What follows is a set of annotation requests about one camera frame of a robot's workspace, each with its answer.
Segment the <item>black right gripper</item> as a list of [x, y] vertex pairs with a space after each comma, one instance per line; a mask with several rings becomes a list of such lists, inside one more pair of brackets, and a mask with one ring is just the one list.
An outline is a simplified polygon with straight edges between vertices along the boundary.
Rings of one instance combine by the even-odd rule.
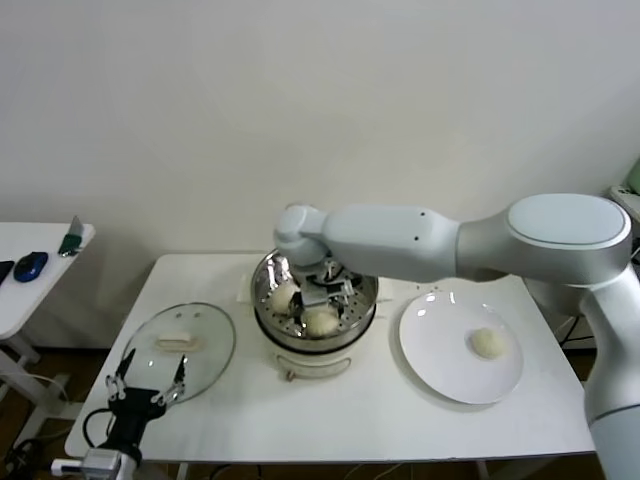
[[[307, 277], [305, 295], [310, 299], [329, 299], [336, 297], [340, 319], [361, 319], [362, 289], [354, 287], [350, 280], [322, 282], [317, 277]], [[302, 293], [296, 291], [291, 297], [291, 318], [299, 327], [305, 327]]]

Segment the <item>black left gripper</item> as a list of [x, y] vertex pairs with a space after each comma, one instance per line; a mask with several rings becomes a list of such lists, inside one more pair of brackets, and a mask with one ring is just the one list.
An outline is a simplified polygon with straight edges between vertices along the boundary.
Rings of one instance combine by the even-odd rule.
[[133, 348], [125, 355], [115, 373], [108, 375], [105, 385], [109, 394], [109, 410], [115, 421], [107, 436], [106, 448], [125, 454], [139, 454], [139, 446], [147, 424], [159, 419], [166, 412], [166, 404], [174, 404], [185, 392], [186, 356], [179, 360], [170, 387], [158, 390], [127, 387], [126, 373], [136, 354]]

